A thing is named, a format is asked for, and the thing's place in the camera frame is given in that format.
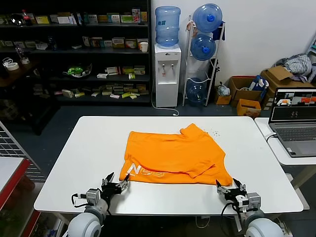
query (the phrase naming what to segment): blue water jug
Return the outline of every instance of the blue water jug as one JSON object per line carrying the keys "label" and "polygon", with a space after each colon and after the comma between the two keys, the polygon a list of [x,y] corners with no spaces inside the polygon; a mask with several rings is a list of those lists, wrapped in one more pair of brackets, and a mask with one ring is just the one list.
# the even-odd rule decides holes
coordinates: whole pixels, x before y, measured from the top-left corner
{"label": "blue water jug", "polygon": [[175,6],[156,8],[156,42],[162,46],[173,46],[179,42],[179,18],[181,10]]}
{"label": "blue water jug", "polygon": [[197,35],[191,41],[191,53],[193,57],[200,61],[210,59],[216,50],[214,40],[206,35]]}
{"label": "blue water jug", "polygon": [[221,25],[222,18],[222,10],[212,3],[200,6],[193,14],[197,28],[204,33],[215,31]]}
{"label": "blue water jug", "polygon": [[[191,78],[194,81],[201,82],[199,78]],[[196,83],[194,81],[188,80],[186,93],[187,98],[193,104],[203,104],[206,100],[206,87],[203,83]]]}

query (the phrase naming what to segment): white spherical robot joint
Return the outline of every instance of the white spherical robot joint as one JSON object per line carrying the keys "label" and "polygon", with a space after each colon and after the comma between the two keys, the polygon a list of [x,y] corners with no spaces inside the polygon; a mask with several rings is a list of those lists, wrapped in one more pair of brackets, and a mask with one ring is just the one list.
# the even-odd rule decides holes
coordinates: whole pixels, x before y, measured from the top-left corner
{"label": "white spherical robot joint", "polygon": [[246,237],[284,237],[284,234],[280,226],[273,221],[259,218],[250,222]]}
{"label": "white spherical robot joint", "polygon": [[101,225],[99,219],[91,213],[81,213],[71,220],[68,226],[69,237],[99,237]]}

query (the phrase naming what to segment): white printed logo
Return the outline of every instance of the white printed logo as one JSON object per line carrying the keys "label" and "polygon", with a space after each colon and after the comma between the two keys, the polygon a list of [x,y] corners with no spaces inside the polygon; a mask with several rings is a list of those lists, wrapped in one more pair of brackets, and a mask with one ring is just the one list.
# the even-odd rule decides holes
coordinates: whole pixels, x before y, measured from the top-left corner
{"label": "white printed logo", "polygon": [[128,169],[126,175],[130,174],[131,176],[135,176],[136,174],[139,174],[139,171],[140,171],[140,174],[142,174],[142,175],[154,175],[154,176],[157,176],[159,178],[164,176],[164,172],[151,172],[147,169],[144,169],[140,165],[138,165],[136,168],[136,165],[134,163],[132,163],[132,165]]}

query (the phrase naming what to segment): white mug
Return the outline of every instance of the white mug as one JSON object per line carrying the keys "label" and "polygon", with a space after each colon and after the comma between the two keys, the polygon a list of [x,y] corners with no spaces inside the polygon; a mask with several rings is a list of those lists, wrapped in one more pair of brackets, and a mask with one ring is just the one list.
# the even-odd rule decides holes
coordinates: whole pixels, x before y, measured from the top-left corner
{"label": "white mug", "polygon": [[142,48],[142,52],[146,53],[148,50],[148,42],[140,42],[141,48]]}

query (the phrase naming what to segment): laptop screen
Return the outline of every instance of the laptop screen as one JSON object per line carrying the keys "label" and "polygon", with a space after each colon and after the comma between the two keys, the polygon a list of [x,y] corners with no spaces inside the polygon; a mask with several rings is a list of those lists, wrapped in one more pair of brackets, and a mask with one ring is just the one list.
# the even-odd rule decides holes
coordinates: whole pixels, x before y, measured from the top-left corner
{"label": "laptop screen", "polygon": [[277,89],[270,122],[316,121],[316,89]]}

